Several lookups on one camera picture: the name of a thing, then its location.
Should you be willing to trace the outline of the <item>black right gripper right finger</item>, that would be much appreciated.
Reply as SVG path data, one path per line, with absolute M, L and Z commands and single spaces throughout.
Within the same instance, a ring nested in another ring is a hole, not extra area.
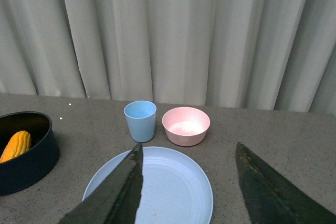
M 251 223 L 335 223 L 335 214 L 240 142 L 235 159 Z

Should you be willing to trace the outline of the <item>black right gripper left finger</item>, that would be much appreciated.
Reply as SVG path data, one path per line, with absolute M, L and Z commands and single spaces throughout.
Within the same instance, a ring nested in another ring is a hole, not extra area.
M 60 223 L 135 223 L 143 186 L 142 167 L 143 148 L 138 143 Z

